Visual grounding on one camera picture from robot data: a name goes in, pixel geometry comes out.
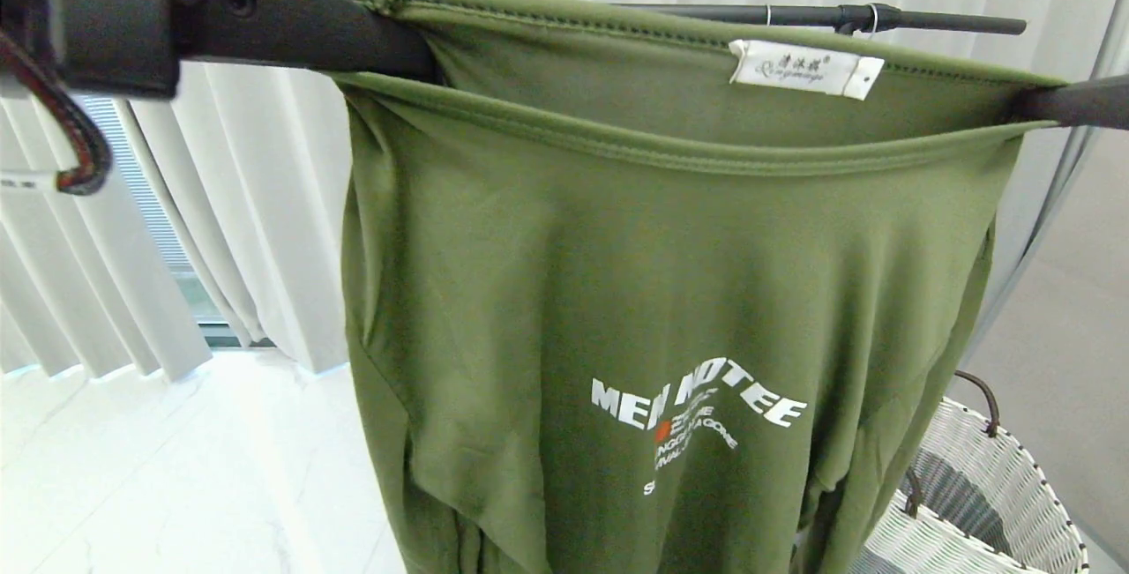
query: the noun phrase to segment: olive green fabric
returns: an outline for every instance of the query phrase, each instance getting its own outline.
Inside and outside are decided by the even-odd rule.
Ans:
[[[1051,124],[1008,102],[1061,82],[578,0],[358,1],[446,82],[330,73],[352,369],[408,571],[846,572]],[[866,101],[729,84],[734,38],[886,63]]]

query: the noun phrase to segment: white marble floor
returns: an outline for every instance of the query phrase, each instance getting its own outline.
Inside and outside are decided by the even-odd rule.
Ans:
[[[348,368],[0,383],[5,574],[402,574]],[[1094,574],[1119,574],[1093,555]]]

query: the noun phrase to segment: clothing rack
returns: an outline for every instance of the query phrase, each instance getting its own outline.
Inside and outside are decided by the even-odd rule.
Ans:
[[[825,26],[841,34],[898,27],[1019,34],[1026,26],[884,3],[633,7],[726,23]],[[422,36],[351,0],[0,0],[0,90],[11,85],[7,76],[30,89],[63,124],[79,157],[68,171],[0,172],[0,184],[96,192],[110,172],[110,148],[68,90],[169,99],[181,60],[439,79]],[[1012,111],[1064,127],[1129,130],[1129,75],[1022,92]]]

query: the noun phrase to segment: gray wall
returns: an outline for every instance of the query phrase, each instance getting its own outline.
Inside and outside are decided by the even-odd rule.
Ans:
[[[965,368],[1071,514],[1129,562],[1129,132],[1102,131]],[[982,399],[963,383],[952,394]]]

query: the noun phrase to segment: white wicker basket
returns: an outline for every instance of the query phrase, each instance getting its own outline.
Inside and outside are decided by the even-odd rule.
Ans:
[[[1031,453],[999,426],[991,390],[957,375],[984,391],[991,418],[943,400],[851,574],[1087,571],[1076,527]]]

